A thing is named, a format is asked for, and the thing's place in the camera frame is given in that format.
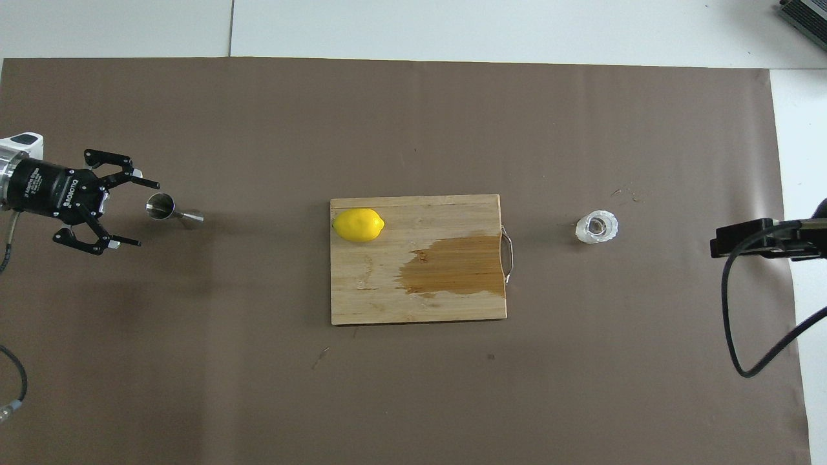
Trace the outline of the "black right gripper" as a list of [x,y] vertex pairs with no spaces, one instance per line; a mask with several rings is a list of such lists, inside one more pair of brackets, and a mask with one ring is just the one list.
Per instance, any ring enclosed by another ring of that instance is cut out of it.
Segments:
[[711,239],[711,257],[727,257],[748,238],[752,242],[742,248],[744,256],[768,259],[789,258],[810,261],[826,257],[827,198],[816,207],[809,220],[778,222],[759,218],[716,229]]

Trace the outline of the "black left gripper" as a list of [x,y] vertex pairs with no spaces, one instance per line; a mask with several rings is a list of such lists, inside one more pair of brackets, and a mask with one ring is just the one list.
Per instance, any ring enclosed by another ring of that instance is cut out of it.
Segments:
[[[92,171],[102,165],[112,165],[120,170],[98,178]],[[82,170],[45,161],[19,161],[6,186],[6,206],[62,221],[64,224],[54,233],[53,241],[84,253],[100,256],[104,251],[118,249],[123,244],[141,247],[139,240],[112,235],[101,226],[98,218],[103,216],[109,197],[107,191],[124,183],[135,183],[150,189],[160,189],[162,186],[157,181],[143,178],[132,159],[118,153],[86,149],[85,166],[86,170]],[[80,212],[79,204],[89,211]],[[77,238],[73,226],[81,223],[95,234],[95,242]]]

